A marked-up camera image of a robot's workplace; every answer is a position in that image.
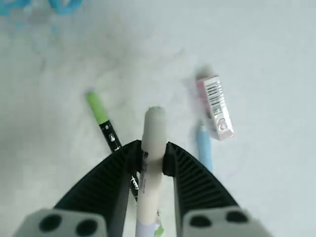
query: pen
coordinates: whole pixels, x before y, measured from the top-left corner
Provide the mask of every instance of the pen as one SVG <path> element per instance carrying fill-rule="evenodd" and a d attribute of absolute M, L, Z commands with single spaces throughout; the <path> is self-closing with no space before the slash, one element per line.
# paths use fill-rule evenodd
<path fill-rule="evenodd" d="M 155 235 L 162 161 L 166 150 L 166 114 L 151 107 L 145 114 L 142 138 L 142 171 L 137 204 L 136 237 Z"/>
<path fill-rule="evenodd" d="M 86 99 L 90 105 L 90 108 L 94 114 L 94 117 L 97 120 L 111 151 L 115 152 L 119 150 L 122 147 L 122 145 L 119 141 L 117 134 L 114 131 L 114 128 L 107 116 L 105 109 L 102 106 L 101 100 L 99 99 L 98 95 L 96 93 L 90 92 L 86 95 Z M 130 190 L 133 194 L 135 201 L 137 202 L 138 190 L 139 190 L 139 179 L 136 172 L 134 172 L 131 175 Z M 156 230 L 155 230 L 154 236 L 160 237 L 163 234 L 163 232 L 164 232 L 164 229 L 159 217 L 159 211 L 157 210 Z"/>
<path fill-rule="evenodd" d="M 207 127 L 201 125 L 197 131 L 197 146 L 199 161 L 210 171 L 213 170 L 211 156 L 211 139 Z"/>

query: barcode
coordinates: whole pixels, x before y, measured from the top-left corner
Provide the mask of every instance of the barcode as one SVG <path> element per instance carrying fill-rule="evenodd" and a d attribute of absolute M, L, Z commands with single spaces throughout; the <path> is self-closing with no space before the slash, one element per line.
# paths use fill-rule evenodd
<path fill-rule="evenodd" d="M 223 108 L 226 106 L 223 89 L 220 83 L 214 82 L 206 86 L 206 92 L 208 101 L 211 104 L 211 110 L 214 115 L 218 115 L 223 112 Z"/>

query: light blue pen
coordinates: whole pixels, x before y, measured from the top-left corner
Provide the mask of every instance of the light blue pen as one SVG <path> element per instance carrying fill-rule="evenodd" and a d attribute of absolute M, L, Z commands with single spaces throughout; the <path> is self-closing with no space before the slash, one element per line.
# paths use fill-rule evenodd
<path fill-rule="evenodd" d="M 207 127 L 203 124 L 197 131 L 197 146 L 199 161 L 212 172 L 211 139 Z"/>

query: blue object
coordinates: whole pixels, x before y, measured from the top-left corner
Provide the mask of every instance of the blue object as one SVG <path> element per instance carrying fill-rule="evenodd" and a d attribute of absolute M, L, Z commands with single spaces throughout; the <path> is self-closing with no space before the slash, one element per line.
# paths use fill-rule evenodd
<path fill-rule="evenodd" d="M 62 5 L 61 0 L 48 0 L 49 4 L 58 14 L 73 13 L 83 0 L 71 0 L 66 6 Z M 0 0 L 0 15 L 9 16 L 12 8 L 25 8 L 31 0 L 15 0 L 14 2 L 4 3 L 4 0 Z"/>
<path fill-rule="evenodd" d="M 71 0 L 68 5 L 63 6 L 61 0 L 48 0 L 50 6 L 55 9 L 58 14 L 68 14 L 73 13 L 80 5 L 82 4 L 83 0 Z"/>
<path fill-rule="evenodd" d="M 197 132 L 199 161 L 210 171 L 213 171 L 211 139 L 206 126 L 201 125 Z"/>
<path fill-rule="evenodd" d="M 14 2 L 4 3 L 0 0 L 0 15 L 9 16 L 12 8 L 24 8 L 30 4 L 31 0 L 16 0 Z"/>

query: white marker cap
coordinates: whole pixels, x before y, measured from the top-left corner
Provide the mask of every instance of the white marker cap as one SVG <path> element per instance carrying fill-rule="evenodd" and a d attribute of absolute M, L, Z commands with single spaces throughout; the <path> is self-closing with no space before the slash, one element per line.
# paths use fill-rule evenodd
<path fill-rule="evenodd" d="M 166 111 L 162 107 L 150 107 L 145 114 L 143 141 L 166 142 Z"/>

